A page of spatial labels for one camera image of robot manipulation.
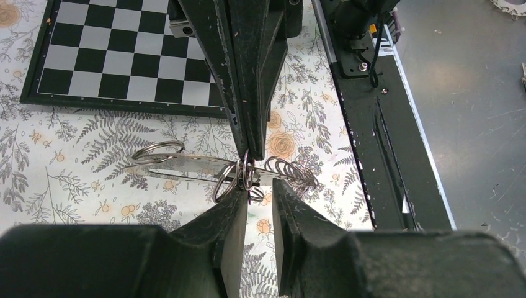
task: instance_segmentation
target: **cable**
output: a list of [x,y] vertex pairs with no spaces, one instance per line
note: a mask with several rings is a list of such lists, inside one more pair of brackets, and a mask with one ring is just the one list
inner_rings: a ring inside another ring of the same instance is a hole
[[378,37],[377,37],[377,44],[375,45],[375,56],[373,57],[371,67],[369,68],[369,80],[371,81],[371,85],[373,86],[373,88],[378,87],[378,75],[375,71],[375,66],[378,60],[378,54],[380,53],[381,37],[383,35],[383,14],[378,15],[377,27],[378,27]]

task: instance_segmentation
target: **orange flower print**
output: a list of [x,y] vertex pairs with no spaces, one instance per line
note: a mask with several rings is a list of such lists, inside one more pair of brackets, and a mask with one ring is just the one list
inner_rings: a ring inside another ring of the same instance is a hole
[[137,175],[137,174],[139,174],[139,167],[131,166],[129,168],[126,168],[125,172],[128,173],[128,174],[135,174],[135,175]]
[[327,102],[332,102],[332,96],[326,94],[326,93],[321,93],[321,98],[323,98],[323,100],[325,101],[325,103]]
[[24,76],[24,74],[19,71],[19,70],[16,70],[15,72],[13,72],[13,78],[11,81],[13,82],[15,79],[18,80],[18,82],[20,83],[23,83],[24,81],[22,80],[22,77]]
[[201,170],[201,173],[204,175],[215,175],[216,174],[214,169],[208,169],[208,168],[203,168]]
[[340,174],[333,174],[331,182],[334,183],[334,186],[338,186],[338,181],[340,181]]
[[126,220],[126,222],[129,224],[131,221],[130,217],[135,218],[135,212],[140,207],[141,207],[141,203],[137,205],[132,204],[132,205],[122,207],[122,209],[120,209],[120,213],[122,214],[122,219],[120,221],[123,222]]
[[345,127],[345,125],[340,127],[340,134],[338,134],[338,137],[341,137],[343,135],[347,136],[347,127]]
[[91,183],[91,188],[93,189],[93,192],[97,192],[98,190],[103,190],[106,186],[105,185],[100,185],[100,180],[97,180],[97,181],[93,181]]
[[260,219],[257,222],[257,230],[259,231],[259,234],[268,235],[272,233],[272,229],[270,226],[270,222],[268,219]]
[[270,121],[267,122],[267,127],[271,132],[278,132],[282,128],[281,116],[276,111],[270,112]]
[[288,132],[275,132],[267,140],[267,150],[270,156],[276,156],[290,161],[296,152],[294,137]]
[[20,20],[20,9],[13,4],[0,4],[0,28],[15,25]]
[[168,180],[164,183],[163,186],[163,192],[171,192],[173,194],[177,194],[177,187],[181,184],[180,181],[177,180]]
[[99,212],[102,211],[102,213],[108,213],[111,210],[110,205],[108,204],[107,200],[104,200],[104,202],[99,201],[99,208],[95,211],[95,215],[99,214]]
[[298,50],[298,52],[300,52],[300,53],[302,53],[302,54],[305,54],[305,53],[303,53],[303,49],[304,49],[304,48],[303,48],[302,45],[297,45],[297,46],[296,46],[296,50]]
[[263,197],[263,201],[259,203],[261,206],[266,206],[268,204],[272,203],[272,192],[269,192]]
[[33,129],[33,133],[29,135],[29,137],[31,138],[31,140],[33,142],[35,142],[35,145],[37,144],[38,141],[40,141],[40,139],[42,138],[42,135],[39,134],[38,132],[36,132],[34,129]]
[[62,150],[60,150],[58,153],[55,151],[55,157],[53,157],[50,160],[50,164],[52,164],[55,160],[61,163],[62,161],[64,161],[65,158],[66,157],[64,156],[64,154],[62,154]]

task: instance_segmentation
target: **metal key ring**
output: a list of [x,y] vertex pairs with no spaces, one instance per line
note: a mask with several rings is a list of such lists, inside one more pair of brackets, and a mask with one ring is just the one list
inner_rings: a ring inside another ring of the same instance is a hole
[[221,188],[221,185],[223,184],[223,181],[226,179],[226,177],[228,176],[228,173],[230,173],[230,171],[232,171],[232,169],[237,165],[237,163],[231,163],[229,166],[227,166],[225,168],[225,170],[223,170],[223,172],[221,173],[221,176],[219,177],[218,181],[217,181],[217,184],[215,184],[215,187],[214,187],[214,190],[212,191],[212,201],[214,203],[219,203],[222,198],[229,192],[232,191],[232,189],[234,189],[234,187],[236,187],[236,185],[238,184],[238,180],[237,179],[234,179],[232,180],[232,182],[230,182],[230,184],[227,186],[227,188],[225,189],[225,191],[219,196],[217,197],[217,193],[219,192],[219,188]]
[[265,164],[264,164],[264,168],[265,170],[269,171],[269,172],[274,172],[274,170],[270,167],[270,162],[271,161],[277,161],[277,160],[281,160],[281,158],[279,157],[276,157],[276,156],[271,156],[267,159],[267,161],[265,161]]
[[159,148],[162,148],[162,147],[169,147],[169,146],[179,146],[181,148],[181,149],[179,149],[179,151],[176,152],[176,154],[179,154],[179,153],[183,152],[184,149],[185,149],[183,142],[180,142],[180,141],[164,141],[164,142],[154,143],[154,144],[151,144],[150,146],[146,146],[146,147],[144,147],[142,149],[139,149],[137,152],[135,152],[131,156],[131,159],[133,160],[134,163],[136,163],[138,165],[150,165],[150,164],[155,164],[155,163],[162,163],[164,161],[167,161],[167,160],[173,158],[173,156],[166,155],[165,158],[162,158],[160,160],[159,159],[155,159],[155,158],[151,158],[149,160],[140,161],[139,159],[143,158],[143,157],[147,157],[147,155],[145,155],[146,152],[153,151],[155,149],[159,149]]
[[278,173],[280,173],[281,175],[290,176],[288,174],[288,171],[287,171],[287,161],[285,161],[285,160],[283,160],[281,158],[276,159],[276,161],[274,163],[274,168],[276,168]]
[[305,175],[306,181],[312,182],[314,183],[314,187],[318,187],[319,181],[309,168],[296,161],[294,161],[292,164],[298,168],[299,172]]
[[236,177],[234,179],[237,180],[238,182],[239,182],[239,179],[241,179],[241,160],[236,161]]
[[254,178],[254,160],[251,161],[249,174],[247,177],[247,164],[248,164],[248,150],[245,152],[245,156],[243,158],[243,186],[245,187],[245,190],[250,190],[250,187],[252,187],[252,179]]
[[263,198],[265,198],[265,193],[260,187],[253,186],[250,188],[249,198],[251,201],[254,202],[263,202]]

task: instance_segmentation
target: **scratch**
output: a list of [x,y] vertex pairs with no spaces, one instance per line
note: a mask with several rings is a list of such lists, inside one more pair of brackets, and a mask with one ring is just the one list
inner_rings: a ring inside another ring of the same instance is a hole
[[503,127],[504,127],[504,125],[501,125],[501,126],[497,127],[496,129],[490,129],[488,132],[483,132],[483,133],[479,134],[478,137],[482,137],[483,135],[489,135],[490,133],[494,132],[495,130],[501,129]]
[[515,206],[515,204],[513,204],[513,205],[510,206],[510,209],[508,209],[508,211],[506,211],[506,214],[508,214],[508,213],[511,211],[511,209],[513,208],[513,206]]
[[495,80],[498,81],[498,82],[501,82],[502,84],[506,84],[506,83],[503,82],[501,79],[497,79],[497,78],[495,78]]
[[462,91],[459,91],[459,92],[453,92],[451,93],[451,95],[456,95],[456,94],[460,94],[460,93],[464,93],[466,92],[466,89],[462,89]]
[[509,112],[506,112],[506,113],[502,113],[502,114],[498,114],[498,115],[495,115],[495,116],[491,116],[491,117],[488,117],[488,119],[492,119],[492,118],[496,118],[496,117],[500,117],[500,116],[504,116],[504,115],[507,115],[507,114],[524,111],[524,110],[526,110],[526,108],[517,109],[517,110],[514,110],[514,111],[509,111]]
[[526,169],[526,164],[522,167],[522,169],[520,170],[520,172],[517,174],[517,176],[515,177],[515,179],[513,180],[513,182],[511,182],[510,186],[506,189],[506,191],[501,195],[501,197],[497,200],[497,201],[500,201],[507,193],[508,191],[510,190],[510,188],[513,186],[513,184],[515,184],[515,182],[517,181],[517,179],[519,178],[519,176],[522,174],[522,171],[524,171],[524,169]]
[[508,231],[508,232],[506,233],[506,236],[504,236],[504,237],[502,237],[502,236],[500,236],[499,234],[497,234],[497,238],[500,238],[501,240],[506,240],[506,239],[508,239],[510,233],[511,233],[511,232]]
[[497,151],[495,151],[495,153],[493,153],[493,155],[491,155],[491,157],[494,157],[495,154],[497,154],[497,152],[499,152],[502,148],[504,148],[504,146],[506,146],[506,144],[508,144],[509,141],[511,141],[518,133],[519,131],[521,131],[524,127],[526,126],[526,123],[523,124],[523,126],[521,126],[512,136],[511,138],[508,138],[506,140],[506,142],[504,142],[504,144],[502,144],[502,146],[500,146]]

